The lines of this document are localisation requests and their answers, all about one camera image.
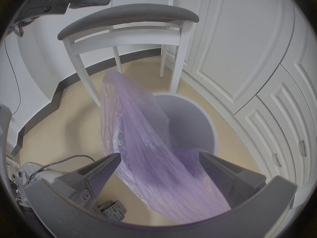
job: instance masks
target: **drawer handle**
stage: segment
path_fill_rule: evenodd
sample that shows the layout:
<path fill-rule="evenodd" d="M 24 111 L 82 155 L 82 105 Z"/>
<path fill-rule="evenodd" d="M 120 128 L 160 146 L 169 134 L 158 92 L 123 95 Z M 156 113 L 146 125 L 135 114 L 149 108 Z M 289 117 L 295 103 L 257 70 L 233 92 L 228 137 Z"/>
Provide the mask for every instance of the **drawer handle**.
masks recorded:
<path fill-rule="evenodd" d="M 304 153 L 304 156 L 305 156 L 305 157 L 307 157 L 305 140 L 302 140 L 302 141 L 301 141 L 301 145 L 303 146 L 303 153 Z"/>
<path fill-rule="evenodd" d="M 276 161 L 277 161 L 278 166 L 281 168 L 282 165 L 281 165 L 281 163 L 280 163 L 280 160 L 278 159 L 277 153 L 275 154 L 275 158 L 276 158 Z"/>

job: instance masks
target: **chair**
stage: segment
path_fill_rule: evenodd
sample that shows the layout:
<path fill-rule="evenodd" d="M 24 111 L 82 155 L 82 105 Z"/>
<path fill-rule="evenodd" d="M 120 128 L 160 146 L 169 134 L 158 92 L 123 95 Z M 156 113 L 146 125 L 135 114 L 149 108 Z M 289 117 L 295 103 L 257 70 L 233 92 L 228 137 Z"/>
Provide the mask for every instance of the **chair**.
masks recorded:
<path fill-rule="evenodd" d="M 130 44 L 163 45 L 160 76 L 163 76 L 167 45 L 176 46 L 174 70 L 170 81 L 170 92 L 176 93 L 182 72 L 194 22 L 199 17 L 184 8 L 163 4 L 128 4 L 110 7 L 83 17 L 67 27 L 57 36 L 62 40 L 67 54 L 84 86 L 100 107 L 100 95 L 91 82 L 80 54 L 107 47 L 113 47 L 118 71 L 122 73 L 117 46 Z M 166 26 L 130 26 L 114 28 L 133 22 L 164 22 Z M 96 36 L 80 38 L 109 30 Z"/>

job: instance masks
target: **chair seat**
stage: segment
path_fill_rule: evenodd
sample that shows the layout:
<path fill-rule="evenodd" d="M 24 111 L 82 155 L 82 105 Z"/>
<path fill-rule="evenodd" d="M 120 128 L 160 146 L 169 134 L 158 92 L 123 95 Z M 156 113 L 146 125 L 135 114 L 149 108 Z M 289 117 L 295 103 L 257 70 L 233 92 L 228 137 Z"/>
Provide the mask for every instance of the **chair seat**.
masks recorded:
<path fill-rule="evenodd" d="M 198 22 L 199 17 L 190 10 L 163 4 L 138 3 L 115 6 L 83 17 L 57 35 L 58 40 L 96 27 L 132 22 L 170 22 L 173 20 Z"/>

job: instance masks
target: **purple plastic bag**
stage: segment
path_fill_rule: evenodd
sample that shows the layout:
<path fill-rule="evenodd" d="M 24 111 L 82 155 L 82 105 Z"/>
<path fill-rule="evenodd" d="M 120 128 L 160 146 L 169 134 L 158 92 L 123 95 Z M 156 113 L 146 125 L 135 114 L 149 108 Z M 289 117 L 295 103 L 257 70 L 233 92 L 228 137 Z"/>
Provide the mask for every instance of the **purple plastic bag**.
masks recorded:
<path fill-rule="evenodd" d="M 169 119 L 143 86 L 110 69 L 101 87 L 105 155 L 121 153 L 117 176 L 154 211 L 178 223 L 230 210 L 199 163 L 199 149 L 172 147 Z"/>

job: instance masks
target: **power cord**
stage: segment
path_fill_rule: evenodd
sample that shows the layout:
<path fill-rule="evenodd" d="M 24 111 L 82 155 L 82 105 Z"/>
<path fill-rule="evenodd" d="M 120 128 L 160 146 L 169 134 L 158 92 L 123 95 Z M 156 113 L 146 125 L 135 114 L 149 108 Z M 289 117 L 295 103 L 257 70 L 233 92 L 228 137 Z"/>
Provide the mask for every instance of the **power cord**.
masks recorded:
<path fill-rule="evenodd" d="M 13 71 L 13 74 L 14 74 L 14 77 L 15 77 L 15 79 L 16 79 L 16 83 L 17 83 L 18 91 L 19 91 L 19 98 L 20 98 L 20 100 L 19 100 L 19 106 L 18 106 L 17 110 L 12 114 L 12 115 L 14 115 L 14 114 L 18 111 L 18 109 L 19 109 L 19 107 L 20 107 L 20 105 L 21 105 L 21 93 L 20 93 L 20 88 L 19 88 L 19 84 L 18 84 L 18 80 L 17 80 L 16 74 L 15 74 L 15 72 L 14 72 L 14 69 L 13 69 L 13 66 L 12 66 L 12 63 L 11 63 L 11 60 L 10 60 L 9 55 L 8 55 L 7 46 L 6 46 L 6 44 L 5 44 L 5 39 L 4 39 L 4 47 L 5 47 L 5 52 L 6 52 L 6 54 L 7 54 L 8 59 L 9 59 L 9 62 L 10 62 L 10 65 L 11 65 L 11 68 L 12 68 L 12 71 Z"/>
<path fill-rule="evenodd" d="M 24 186 L 27 185 L 27 184 L 29 184 L 30 181 L 32 180 L 32 178 L 33 178 L 34 176 L 36 176 L 39 172 L 43 171 L 45 168 L 48 168 L 48 167 L 53 166 L 53 165 L 56 165 L 56 164 L 60 164 L 60 163 L 62 163 L 62 162 L 68 161 L 68 160 L 73 159 L 73 158 L 76 158 L 76 157 L 87 157 L 87 158 L 91 159 L 93 162 L 95 162 L 95 160 L 94 160 L 92 157 L 88 156 L 88 155 L 74 155 L 74 156 L 68 157 L 68 158 L 66 158 L 66 159 L 63 159 L 63 160 L 61 160 L 61 161 L 56 161 L 56 162 L 54 162 L 54 163 L 47 164 L 47 165 L 41 167 L 39 170 L 35 171 L 33 174 L 31 174 L 30 177 L 29 177 L 29 179 L 27 180 L 27 182 L 24 184 Z"/>

